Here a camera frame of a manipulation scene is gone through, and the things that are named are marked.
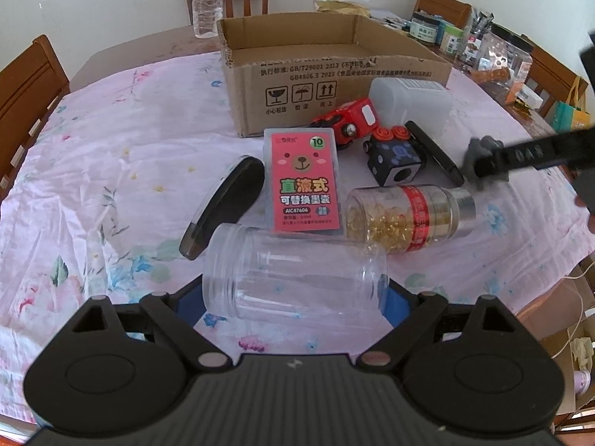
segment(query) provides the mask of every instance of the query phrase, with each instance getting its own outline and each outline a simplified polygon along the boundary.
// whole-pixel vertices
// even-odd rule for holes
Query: jar of pens
[[[457,52],[457,59],[461,62],[461,70],[470,71],[477,60],[481,40],[494,19],[493,13],[486,13],[472,8],[467,26],[463,30],[463,38]]]

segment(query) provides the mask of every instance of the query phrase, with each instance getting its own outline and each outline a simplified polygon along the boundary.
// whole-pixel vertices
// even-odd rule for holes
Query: dining table
[[[22,394],[25,371],[89,297],[136,303],[203,273],[206,256],[191,262],[179,253],[196,207],[239,156],[264,159],[262,138],[237,136],[218,50],[218,39],[176,28],[102,50],[71,79],[72,93],[2,202],[0,289],[11,299],[3,298],[0,359],[18,394],[0,394],[0,414],[33,421]],[[437,143],[456,163],[472,136],[509,143],[548,132],[537,116],[531,124],[513,119],[457,70],[447,87],[453,105]],[[376,185],[359,144],[338,159],[343,195]],[[419,174],[414,185],[452,186],[431,160]],[[587,211],[574,205],[557,169],[521,170],[483,191],[468,188],[476,209],[468,236],[388,257],[389,276],[409,292],[459,304],[495,295],[518,313],[595,249]],[[266,227],[267,206],[261,193],[240,224]],[[356,356],[390,327],[383,320],[356,334],[207,312],[194,326],[233,360],[263,352]]]

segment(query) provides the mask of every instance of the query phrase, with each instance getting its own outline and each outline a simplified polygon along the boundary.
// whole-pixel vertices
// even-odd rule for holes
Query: silver cap
[[[452,227],[448,238],[467,236],[475,227],[475,201],[464,188],[445,189],[452,213]]]

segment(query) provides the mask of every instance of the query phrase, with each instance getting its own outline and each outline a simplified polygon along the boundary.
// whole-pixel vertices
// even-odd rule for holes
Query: fragile symbol
[[[334,98],[337,93],[337,81],[319,82],[316,85],[316,99]]]
[[[287,86],[272,87],[266,90],[267,107],[287,104]]]
[[[298,84],[292,87],[292,102],[307,102],[312,100],[314,84]]]

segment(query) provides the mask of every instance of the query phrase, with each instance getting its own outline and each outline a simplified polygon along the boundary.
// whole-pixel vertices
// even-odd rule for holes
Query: cable
[[[589,268],[591,268],[591,266],[593,266],[593,263],[591,263],[591,265],[589,265],[587,270],[585,270],[585,274],[588,272]],[[564,278],[575,279],[575,278],[581,278],[581,277],[564,277]],[[552,355],[552,357],[551,357],[552,359],[555,359],[557,356],[559,356],[562,353],[562,351],[568,346],[568,344],[570,344],[570,341],[574,337],[574,334],[578,330],[578,326],[580,325],[580,323],[582,321],[582,313],[585,311],[585,304],[582,301],[582,295],[578,292],[578,290],[576,288],[573,288],[572,290],[575,291],[575,293],[578,295],[578,298],[581,300],[581,314],[578,316],[578,322],[574,326],[574,330],[572,331],[572,333],[568,336],[568,340],[556,354]]]
[[[587,275],[587,272],[590,270],[591,266],[595,265],[595,262],[591,263],[591,265],[587,266],[587,269],[580,274],[578,277],[564,277],[564,278],[569,278],[570,280],[578,280],[579,278],[584,277],[585,275]]]

